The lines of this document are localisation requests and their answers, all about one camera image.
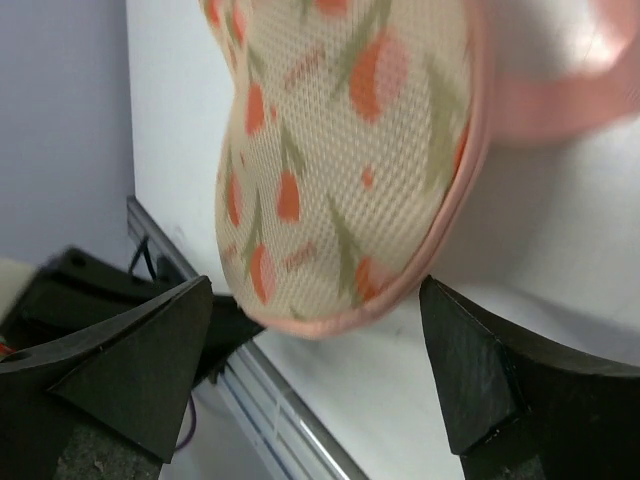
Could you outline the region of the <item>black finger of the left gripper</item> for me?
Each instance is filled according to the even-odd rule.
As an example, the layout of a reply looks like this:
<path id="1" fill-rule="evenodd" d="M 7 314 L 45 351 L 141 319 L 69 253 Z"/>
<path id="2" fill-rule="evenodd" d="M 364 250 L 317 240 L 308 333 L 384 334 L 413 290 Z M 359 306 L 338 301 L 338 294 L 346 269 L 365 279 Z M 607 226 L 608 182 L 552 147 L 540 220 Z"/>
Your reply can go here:
<path id="1" fill-rule="evenodd" d="M 53 257 L 19 301 L 19 347 L 43 344 L 137 307 L 185 281 L 164 257 L 160 278 L 144 280 L 77 248 Z M 219 372 L 263 328 L 226 295 L 215 295 L 196 378 Z"/>

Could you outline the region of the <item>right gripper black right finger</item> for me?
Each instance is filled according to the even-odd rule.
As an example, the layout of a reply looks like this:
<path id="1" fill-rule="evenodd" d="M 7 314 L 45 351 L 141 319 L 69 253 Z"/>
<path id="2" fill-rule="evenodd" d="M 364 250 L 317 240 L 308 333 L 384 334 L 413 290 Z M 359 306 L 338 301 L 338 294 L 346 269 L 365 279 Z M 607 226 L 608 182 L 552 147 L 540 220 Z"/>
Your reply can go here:
<path id="1" fill-rule="evenodd" d="M 419 302 L 465 478 L 638 478 L 638 367 L 552 341 L 433 277 Z"/>

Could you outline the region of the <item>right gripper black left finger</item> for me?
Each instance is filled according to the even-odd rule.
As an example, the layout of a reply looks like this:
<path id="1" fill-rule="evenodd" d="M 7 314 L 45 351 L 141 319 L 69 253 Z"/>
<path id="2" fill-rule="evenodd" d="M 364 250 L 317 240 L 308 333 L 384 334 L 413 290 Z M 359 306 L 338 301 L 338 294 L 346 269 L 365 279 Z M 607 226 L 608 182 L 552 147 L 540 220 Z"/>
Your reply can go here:
<path id="1" fill-rule="evenodd" d="M 4 479 L 156 479 L 212 309 L 204 277 L 1 362 Z"/>

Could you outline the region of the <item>peach floral mesh laundry bag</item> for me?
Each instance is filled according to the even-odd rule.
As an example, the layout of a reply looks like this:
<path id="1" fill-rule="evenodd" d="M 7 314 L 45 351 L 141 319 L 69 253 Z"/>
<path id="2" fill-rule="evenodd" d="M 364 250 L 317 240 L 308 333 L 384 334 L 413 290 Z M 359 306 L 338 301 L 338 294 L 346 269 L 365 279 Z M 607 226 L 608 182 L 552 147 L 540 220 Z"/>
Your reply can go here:
<path id="1" fill-rule="evenodd" d="M 639 5 L 593 5 L 606 67 L 499 73 L 481 1 L 205 1 L 234 98 L 215 220 L 239 308 L 320 338 L 427 276 L 490 142 L 553 142 L 639 109 Z"/>

